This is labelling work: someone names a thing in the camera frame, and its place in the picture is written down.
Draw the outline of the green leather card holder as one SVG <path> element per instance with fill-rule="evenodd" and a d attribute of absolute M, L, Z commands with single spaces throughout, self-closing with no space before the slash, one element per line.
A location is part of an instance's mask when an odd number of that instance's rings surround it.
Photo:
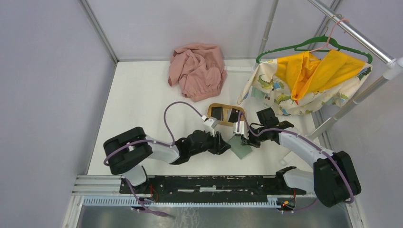
<path fill-rule="evenodd" d="M 252 153 L 252 148 L 249 145 L 243 145 L 240 136 L 232 136 L 227 143 L 231 146 L 230 150 L 240 159 L 246 158 Z"/>

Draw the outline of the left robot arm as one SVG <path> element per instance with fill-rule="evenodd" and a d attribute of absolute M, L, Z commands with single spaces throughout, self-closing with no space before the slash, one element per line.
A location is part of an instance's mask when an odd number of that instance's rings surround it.
<path fill-rule="evenodd" d="M 203 152 L 221 155 L 231 145 L 223 140 L 220 132 L 202 130 L 196 130 L 170 145 L 145 134 L 142 127 L 136 127 L 107 140 L 103 148 L 106 154 L 104 165 L 113 175 L 121 175 L 133 190 L 141 194 L 149 189 L 147 173 L 140 164 L 143 160 L 154 159 L 179 165 Z"/>

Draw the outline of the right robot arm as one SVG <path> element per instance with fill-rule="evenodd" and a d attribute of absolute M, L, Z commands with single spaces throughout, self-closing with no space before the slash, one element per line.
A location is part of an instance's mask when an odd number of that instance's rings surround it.
<path fill-rule="evenodd" d="M 263 142 L 272 141 L 289 149 L 312 168 L 312 171 L 303 171 L 289 166 L 277 171 L 274 181 L 277 192 L 286 194 L 300 189 L 313 193 L 328 208 L 354 202 L 362 188 L 348 153 L 319 146 L 290 122 L 279 121 L 272 108 L 257 112 L 257 116 L 259 124 L 254 128 L 248 124 L 244 113 L 239 112 L 233 132 L 240 136 L 242 145 L 259 148 Z"/>

